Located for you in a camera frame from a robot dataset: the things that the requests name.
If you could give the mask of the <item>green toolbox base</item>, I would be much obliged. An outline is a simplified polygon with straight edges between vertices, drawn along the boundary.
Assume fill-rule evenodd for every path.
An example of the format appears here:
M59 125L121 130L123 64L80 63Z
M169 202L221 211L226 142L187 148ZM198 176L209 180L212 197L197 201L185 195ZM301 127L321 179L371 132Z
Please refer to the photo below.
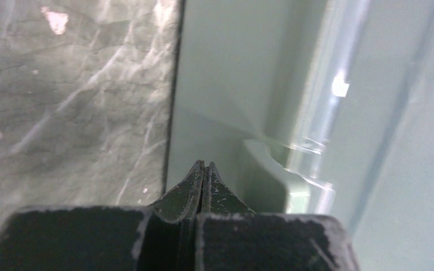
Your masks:
M320 180L372 3L186 1L167 186L204 160L237 196L246 139Z

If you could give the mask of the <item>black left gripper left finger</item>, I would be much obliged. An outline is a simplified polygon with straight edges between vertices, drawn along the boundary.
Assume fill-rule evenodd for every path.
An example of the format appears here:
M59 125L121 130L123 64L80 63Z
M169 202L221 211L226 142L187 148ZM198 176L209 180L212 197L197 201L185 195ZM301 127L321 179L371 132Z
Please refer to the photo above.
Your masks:
M0 228L0 270L193 270L205 164L149 206L26 206Z

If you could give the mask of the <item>green toolbox latch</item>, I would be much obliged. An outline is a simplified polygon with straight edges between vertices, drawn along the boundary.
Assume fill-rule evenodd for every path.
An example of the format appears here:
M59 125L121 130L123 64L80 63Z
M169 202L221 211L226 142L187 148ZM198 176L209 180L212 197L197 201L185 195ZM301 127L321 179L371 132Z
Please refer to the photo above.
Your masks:
M333 185L288 171L257 139L242 143L236 195L256 212L328 215L335 199Z

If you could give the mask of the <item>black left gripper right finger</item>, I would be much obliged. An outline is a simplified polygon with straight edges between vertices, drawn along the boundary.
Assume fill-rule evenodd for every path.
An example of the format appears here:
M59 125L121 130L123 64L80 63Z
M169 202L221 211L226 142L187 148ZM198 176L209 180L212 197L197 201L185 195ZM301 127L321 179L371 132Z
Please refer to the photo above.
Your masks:
M196 222L197 270L358 270L347 232L327 215L255 213L205 169Z

